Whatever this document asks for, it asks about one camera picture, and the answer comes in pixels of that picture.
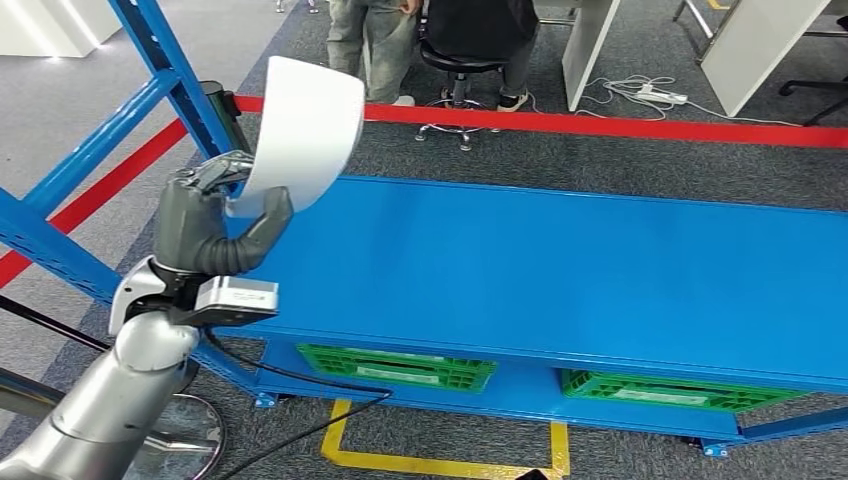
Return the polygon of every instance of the gray pants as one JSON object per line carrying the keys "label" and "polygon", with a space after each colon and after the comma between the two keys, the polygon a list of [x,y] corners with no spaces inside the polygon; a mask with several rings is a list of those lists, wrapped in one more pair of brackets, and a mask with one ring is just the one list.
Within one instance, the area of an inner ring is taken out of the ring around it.
{"label": "gray pants", "polygon": [[527,93],[527,75],[530,73],[530,56],[536,45],[536,35],[509,59],[503,68],[503,85],[501,95],[517,97]]}
{"label": "gray pants", "polygon": [[330,68],[356,76],[368,41],[367,100],[394,103],[409,70],[415,16],[400,11],[404,0],[330,0]]}

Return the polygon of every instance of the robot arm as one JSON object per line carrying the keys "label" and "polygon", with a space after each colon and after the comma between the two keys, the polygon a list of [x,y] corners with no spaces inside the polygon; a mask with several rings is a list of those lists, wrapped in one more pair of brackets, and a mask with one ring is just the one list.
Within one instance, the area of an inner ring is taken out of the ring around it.
{"label": "robot arm", "polygon": [[[293,212],[288,190],[271,189],[265,213],[238,238],[227,236],[224,202],[250,173],[251,161],[230,152],[168,181],[154,255],[139,262],[115,294],[115,346],[0,462],[0,480],[123,477],[182,378],[198,327],[243,325],[276,313],[276,284],[228,276],[258,266]],[[253,294],[231,294],[245,290]]]}

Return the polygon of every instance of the sneaker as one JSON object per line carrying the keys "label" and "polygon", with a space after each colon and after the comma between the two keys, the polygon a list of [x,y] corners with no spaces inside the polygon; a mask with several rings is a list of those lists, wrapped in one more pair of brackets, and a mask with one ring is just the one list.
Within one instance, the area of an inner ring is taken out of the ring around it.
{"label": "sneaker", "polygon": [[395,103],[393,103],[392,105],[398,107],[414,107],[415,99],[411,95],[401,95],[398,97],[397,100],[395,100]]}
{"label": "sneaker", "polygon": [[528,98],[530,98],[530,95],[527,92],[524,92],[523,95],[519,95],[517,97],[501,95],[501,101],[498,102],[498,111],[514,112],[527,103]]}

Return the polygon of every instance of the green crate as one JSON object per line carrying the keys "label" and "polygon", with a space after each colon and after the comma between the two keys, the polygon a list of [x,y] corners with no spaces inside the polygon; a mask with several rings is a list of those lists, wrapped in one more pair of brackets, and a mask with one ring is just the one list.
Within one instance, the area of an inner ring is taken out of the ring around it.
{"label": "green crate", "polygon": [[570,397],[676,405],[733,413],[764,407],[805,393],[585,370],[562,370],[562,384],[563,393]]}
{"label": "green crate", "polygon": [[495,362],[436,355],[300,344],[297,350],[322,373],[478,393],[495,371]]}

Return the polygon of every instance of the white desk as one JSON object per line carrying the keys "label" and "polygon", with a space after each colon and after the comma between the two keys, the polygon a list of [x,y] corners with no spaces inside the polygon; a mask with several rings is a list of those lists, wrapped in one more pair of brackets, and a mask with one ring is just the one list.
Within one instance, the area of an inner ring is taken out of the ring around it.
{"label": "white desk", "polygon": [[[831,0],[738,0],[701,64],[727,115],[739,113],[830,3]],[[836,14],[844,9],[844,2],[834,1],[831,7]]]}
{"label": "white desk", "polygon": [[583,89],[592,69],[620,0],[534,0],[538,7],[579,8],[565,53],[562,55],[562,74],[568,110],[577,110]]}

